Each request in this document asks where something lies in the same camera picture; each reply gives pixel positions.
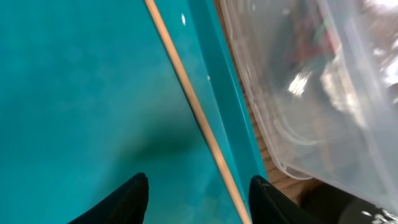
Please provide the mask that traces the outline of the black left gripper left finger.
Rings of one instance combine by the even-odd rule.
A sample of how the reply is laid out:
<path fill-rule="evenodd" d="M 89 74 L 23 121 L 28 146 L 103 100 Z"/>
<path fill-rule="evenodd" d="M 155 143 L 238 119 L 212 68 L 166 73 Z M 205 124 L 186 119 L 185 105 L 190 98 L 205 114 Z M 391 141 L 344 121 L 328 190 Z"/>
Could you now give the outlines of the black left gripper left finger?
<path fill-rule="evenodd" d="M 143 224 L 149 181 L 139 172 L 70 224 Z"/>

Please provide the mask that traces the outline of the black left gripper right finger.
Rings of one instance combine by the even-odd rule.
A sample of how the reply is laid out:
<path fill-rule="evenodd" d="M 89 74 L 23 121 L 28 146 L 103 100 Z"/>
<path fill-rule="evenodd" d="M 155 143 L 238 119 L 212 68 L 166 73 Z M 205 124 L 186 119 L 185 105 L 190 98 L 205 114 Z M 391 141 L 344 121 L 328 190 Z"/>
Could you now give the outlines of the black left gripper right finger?
<path fill-rule="evenodd" d="M 249 209 L 253 224 L 322 224 L 260 175 L 250 181 Z"/>

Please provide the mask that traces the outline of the white napkin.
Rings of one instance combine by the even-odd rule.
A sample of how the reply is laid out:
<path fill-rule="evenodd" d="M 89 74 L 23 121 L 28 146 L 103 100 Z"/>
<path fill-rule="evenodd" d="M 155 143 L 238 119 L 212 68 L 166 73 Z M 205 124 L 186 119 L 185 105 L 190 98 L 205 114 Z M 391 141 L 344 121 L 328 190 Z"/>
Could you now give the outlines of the white napkin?
<path fill-rule="evenodd" d="M 369 109 L 362 108 L 366 106 L 364 99 L 369 93 L 357 93 L 351 80 L 352 73 L 348 71 L 349 65 L 357 67 L 358 64 L 345 60 L 340 45 L 337 46 L 334 57 L 325 56 L 326 64 L 320 75 L 320 82 L 330 104 L 346 126 L 367 129 L 369 122 L 376 118 L 386 118 L 387 124 L 397 126 L 397 47 L 375 47 L 373 56 L 379 65 L 378 79 L 387 89 L 385 97 L 389 106 L 374 106 L 376 113 L 369 119 L 364 114 Z"/>

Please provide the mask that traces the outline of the red snack wrapper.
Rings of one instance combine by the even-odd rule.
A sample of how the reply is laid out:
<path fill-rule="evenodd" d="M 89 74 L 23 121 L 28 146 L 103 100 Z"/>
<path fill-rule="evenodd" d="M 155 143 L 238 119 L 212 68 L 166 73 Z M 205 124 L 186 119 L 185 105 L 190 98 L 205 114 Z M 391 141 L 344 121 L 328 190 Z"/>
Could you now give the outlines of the red snack wrapper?
<path fill-rule="evenodd" d="M 298 12 L 293 16 L 294 49 L 291 62 L 298 65 L 320 56 L 336 55 L 336 37 L 329 18 L 321 12 Z"/>

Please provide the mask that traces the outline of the wooden chopstick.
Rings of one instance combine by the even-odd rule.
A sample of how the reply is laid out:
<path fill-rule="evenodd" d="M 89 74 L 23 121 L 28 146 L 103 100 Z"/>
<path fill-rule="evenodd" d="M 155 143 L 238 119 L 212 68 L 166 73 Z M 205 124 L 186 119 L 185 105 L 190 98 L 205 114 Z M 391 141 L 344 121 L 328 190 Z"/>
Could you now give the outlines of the wooden chopstick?
<path fill-rule="evenodd" d="M 177 49 L 175 48 L 168 29 L 159 12 L 159 9 L 154 0 L 145 0 L 145 4 L 150 12 L 152 20 L 154 21 L 160 38 L 162 39 L 167 54 L 177 74 L 178 80 L 192 108 L 193 114 L 195 115 L 196 121 L 204 135 L 208 147 L 210 148 L 214 161 L 223 178 L 226 188 L 228 189 L 229 195 L 234 203 L 235 209 L 243 224 L 251 224 L 251 217 L 249 216 L 249 213 L 243 202 L 238 186 L 236 185 L 229 166 L 223 156 L 223 153 L 221 152 L 218 141 L 213 134 L 211 126 L 205 116 L 205 113 L 197 98 L 195 90 L 193 89 L 192 83 L 183 66 Z"/>

